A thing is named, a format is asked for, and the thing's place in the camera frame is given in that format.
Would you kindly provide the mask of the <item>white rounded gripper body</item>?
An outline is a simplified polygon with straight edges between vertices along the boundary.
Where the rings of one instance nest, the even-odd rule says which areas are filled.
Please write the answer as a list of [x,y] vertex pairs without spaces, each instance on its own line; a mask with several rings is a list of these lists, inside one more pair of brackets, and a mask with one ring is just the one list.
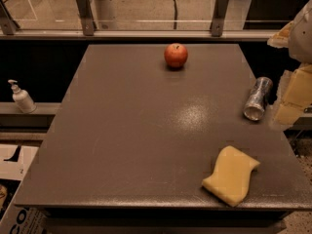
[[312,63],[312,0],[295,16],[289,37],[290,57]]

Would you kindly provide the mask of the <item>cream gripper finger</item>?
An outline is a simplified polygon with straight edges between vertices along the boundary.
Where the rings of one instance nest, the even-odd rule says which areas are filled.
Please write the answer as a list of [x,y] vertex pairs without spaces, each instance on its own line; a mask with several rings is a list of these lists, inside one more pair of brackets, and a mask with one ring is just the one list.
[[302,63],[295,71],[286,70],[281,76],[274,102],[274,121],[292,125],[311,104],[312,64]]
[[274,48],[287,48],[289,46],[289,37],[292,26],[292,21],[287,23],[279,32],[275,33],[267,40],[267,45]]

